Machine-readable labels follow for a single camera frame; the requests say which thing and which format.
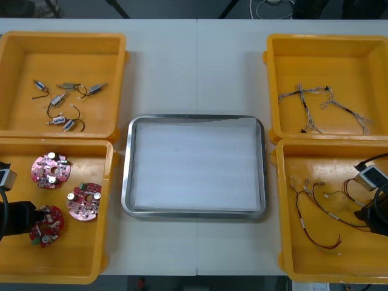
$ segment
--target yellow plastic bin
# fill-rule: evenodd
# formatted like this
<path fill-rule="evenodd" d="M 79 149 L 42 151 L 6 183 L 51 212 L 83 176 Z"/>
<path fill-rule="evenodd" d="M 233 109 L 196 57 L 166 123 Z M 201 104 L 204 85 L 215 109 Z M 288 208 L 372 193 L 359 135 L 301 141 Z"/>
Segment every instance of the yellow plastic bin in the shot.
<path fill-rule="evenodd" d="M 270 35 L 267 64 L 272 130 L 270 138 L 388 140 L 388 42 L 382 36 Z M 299 95 L 278 102 L 283 93 L 329 86 L 342 105 L 373 121 L 369 135 L 350 113 L 334 105 L 320 105 L 328 94 L 305 93 L 315 125 L 308 130 L 307 115 Z"/>
<path fill-rule="evenodd" d="M 69 179 L 59 189 L 44 190 L 31 179 L 35 159 L 47 152 L 66 155 L 72 164 Z M 0 243 L 0 282 L 89 284 L 102 272 L 113 147 L 108 141 L 64 139 L 0 139 L 0 161 L 18 174 L 8 200 L 31 201 L 37 208 L 56 206 L 64 214 L 58 241 L 33 246 L 28 233 L 5 236 Z M 67 194 L 82 182 L 102 186 L 98 217 L 82 222 L 67 208 Z"/>
<path fill-rule="evenodd" d="M 0 42 L 0 137 L 18 138 L 118 138 L 116 124 L 126 61 L 125 36 L 119 33 L 8 32 Z M 33 83 L 42 82 L 50 95 Z M 63 126 L 46 125 L 52 121 L 47 107 L 64 82 L 83 84 L 88 89 L 107 83 L 99 93 L 78 99 L 69 91 L 65 101 L 50 111 L 76 118 L 74 104 L 81 111 L 85 130 L 77 122 L 71 132 Z"/>
<path fill-rule="evenodd" d="M 341 223 L 317 208 L 305 194 L 299 196 L 299 207 L 309 235 L 322 245 L 342 243 L 334 250 L 314 245 L 304 233 L 296 209 L 296 194 L 291 188 L 292 179 L 297 191 L 303 190 L 305 179 L 311 190 L 315 182 L 325 182 L 315 187 L 315 196 L 330 213 L 352 224 L 361 225 L 353 214 L 361 206 L 343 193 L 330 194 L 342 189 L 342 183 L 354 178 L 355 164 L 371 156 L 388 152 L 388 141 L 326 141 L 283 139 L 272 153 L 277 165 L 279 216 L 281 221 L 281 267 L 294 281 L 328 283 L 388 283 L 388 237 L 362 232 Z M 386 160 L 370 164 L 388 172 Z M 358 201 L 373 198 L 356 182 L 349 183 L 349 193 Z"/>

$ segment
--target table surface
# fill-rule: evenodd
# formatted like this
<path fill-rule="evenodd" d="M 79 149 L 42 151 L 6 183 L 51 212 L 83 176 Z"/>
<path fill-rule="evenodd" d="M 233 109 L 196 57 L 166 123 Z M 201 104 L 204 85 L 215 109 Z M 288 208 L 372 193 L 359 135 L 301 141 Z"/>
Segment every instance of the table surface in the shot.
<path fill-rule="evenodd" d="M 105 275 L 280 275 L 276 173 L 268 163 L 269 209 L 259 222 L 139 220 L 120 204 L 130 120 L 145 113 L 256 116 L 269 142 L 270 102 L 261 55 L 272 33 L 386 35 L 387 21 L 0 19 L 9 30 L 120 32 L 130 62 L 115 144 L 121 159 L 110 197 Z"/>

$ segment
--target white paper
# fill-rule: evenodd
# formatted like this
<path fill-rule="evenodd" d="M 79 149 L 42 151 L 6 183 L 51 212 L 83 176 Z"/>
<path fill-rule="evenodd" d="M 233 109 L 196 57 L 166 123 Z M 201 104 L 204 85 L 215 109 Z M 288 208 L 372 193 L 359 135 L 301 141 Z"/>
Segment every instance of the white paper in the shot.
<path fill-rule="evenodd" d="M 136 209 L 256 211 L 254 118 L 139 123 L 131 203 Z"/>

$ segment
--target metal tray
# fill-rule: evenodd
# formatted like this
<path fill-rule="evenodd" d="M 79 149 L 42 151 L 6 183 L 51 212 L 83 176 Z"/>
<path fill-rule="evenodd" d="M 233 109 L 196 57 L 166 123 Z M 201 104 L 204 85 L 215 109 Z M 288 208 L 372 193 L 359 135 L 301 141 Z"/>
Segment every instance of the metal tray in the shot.
<path fill-rule="evenodd" d="M 219 210 L 139 210 L 131 204 L 132 175 L 135 157 L 136 128 L 140 122 L 148 123 L 194 123 L 208 121 L 222 121 L 228 119 L 254 118 L 241 115 L 142 115 L 132 119 L 128 128 L 127 149 L 125 153 L 124 175 L 122 181 L 121 205 L 124 211 L 135 217 L 171 217 L 171 218 L 228 218 L 228 219 L 258 219 L 267 210 L 267 169 L 266 148 L 264 142 L 264 127 L 256 119 L 256 157 L 258 165 L 258 211 L 219 211 Z"/>

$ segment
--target round circuit board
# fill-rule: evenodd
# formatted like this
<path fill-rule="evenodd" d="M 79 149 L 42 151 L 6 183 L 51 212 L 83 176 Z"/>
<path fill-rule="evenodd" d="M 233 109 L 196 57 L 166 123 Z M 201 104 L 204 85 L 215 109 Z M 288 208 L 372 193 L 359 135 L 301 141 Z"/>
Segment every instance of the round circuit board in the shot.
<path fill-rule="evenodd" d="M 51 152 L 36 159 L 31 167 L 31 178 L 40 188 L 57 189 L 67 181 L 70 170 L 66 156 Z"/>
<path fill-rule="evenodd" d="M 60 236 L 64 226 L 64 217 L 61 210 L 55 206 L 42 206 L 44 219 L 37 222 L 30 231 L 32 244 L 40 244 L 41 247 L 48 247 Z"/>
<path fill-rule="evenodd" d="M 90 221 L 97 217 L 101 186 L 94 183 L 82 183 L 67 195 L 69 213 L 80 221 Z"/>

